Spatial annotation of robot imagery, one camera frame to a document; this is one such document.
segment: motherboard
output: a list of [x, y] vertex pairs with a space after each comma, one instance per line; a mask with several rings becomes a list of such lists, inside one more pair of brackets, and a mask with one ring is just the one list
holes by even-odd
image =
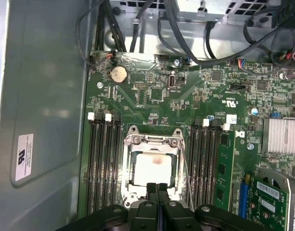
[[[91, 52], [90, 61], [107, 55]], [[295, 179], [295, 69], [256, 76], [236, 61], [201, 67], [118, 52], [89, 70], [84, 116], [79, 218], [110, 204], [130, 208], [154, 182], [167, 183], [171, 200], [213, 204], [263, 225], [280, 204], [281, 221], [267, 225], [287, 229], [289, 196], [256, 175], [272, 169]], [[283, 200], [262, 202], [257, 191], [267, 187]]]

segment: screw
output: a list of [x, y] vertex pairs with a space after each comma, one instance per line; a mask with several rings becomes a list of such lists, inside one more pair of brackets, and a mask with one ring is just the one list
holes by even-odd
[[202, 207], [201, 208], [204, 212], [210, 212], [210, 208], [208, 208], [208, 207], [206, 207], [206, 206], [204, 206], [204, 207]]
[[177, 141], [176, 140], [171, 141], [171, 145], [172, 146], [176, 146], [177, 145]]
[[253, 149], [254, 149], [254, 144], [249, 143], [249, 144], [247, 145], [247, 149], [248, 149], [248, 150], [253, 150]]
[[174, 66], [179, 66], [180, 65], [180, 61], [178, 59], [175, 59], [173, 62]]
[[177, 203], [174, 202], [174, 201], [170, 201], [170, 202], [169, 202], [169, 205], [170, 205], [171, 207], [175, 207], [175, 206], [177, 206]]
[[150, 13], [148, 13], [148, 15], [147, 15], [147, 16], [148, 16], [148, 18], [149, 18], [149, 19], [152, 19], [152, 18], [153, 18], [153, 16], [154, 16], [154, 14], [153, 14], [153, 12], [150, 12]]
[[103, 88], [104, 84], [102, 82], [98, 82], [97, 85], [98, 89], [101, 89]]
[[135, 137], [135, 138], [134, 138], [134, 142], [139, 143], [139, 141], [140, 141], [140, 140], [139, 140], [138, 137]]

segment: integrated circuit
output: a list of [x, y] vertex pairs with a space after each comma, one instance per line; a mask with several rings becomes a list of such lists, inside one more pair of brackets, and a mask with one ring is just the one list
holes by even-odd
[[212, 71], [211, 80], [213, 80], [213, 81], [221, 81], [221, 71]]
[[258, 90], [266, 90], [266, 87], [267, 87], [267, 81], [258, 80], [258, 86], [257, 86]]

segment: gray metal side panel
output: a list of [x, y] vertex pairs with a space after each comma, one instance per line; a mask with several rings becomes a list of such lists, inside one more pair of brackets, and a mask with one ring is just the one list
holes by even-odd
[[[10, 1], [0, 116], [0, 231], [54, 230], [77, 211], [85, 72], [74, 27], [88, 5], [88, 0]], [[87, 28], [85, 21], [82, 33]], [[15, 181], [18, 136], [30, 133], [32, 173]]]

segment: capacitor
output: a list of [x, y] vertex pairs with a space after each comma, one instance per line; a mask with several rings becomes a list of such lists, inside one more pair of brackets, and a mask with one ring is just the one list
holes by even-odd
[[253, 150], [253, 149], [254, 149], [254, 144], [249, 143], [249, 144], [247, 145], [247, 149], [248, 149], [248, 150]]
[[208, 116], [207, 116], [207, 119], [209, 119], [210, 121], [212, 121], [212, 120], [215, 119], [215, 116], [213, 116], [213, 115], [212, 115], [212, 116], [211, 116], [211, 115], [208, 115]]
[[115, 84], [121, 85], [127, 81], [128, 73], [125, 67], [115, 66], [109, 76]]
[[257, 116], [258, 115], [258, 109], [257, 108], [252, 108], [251, 109], [251, 115], [252, 116]]

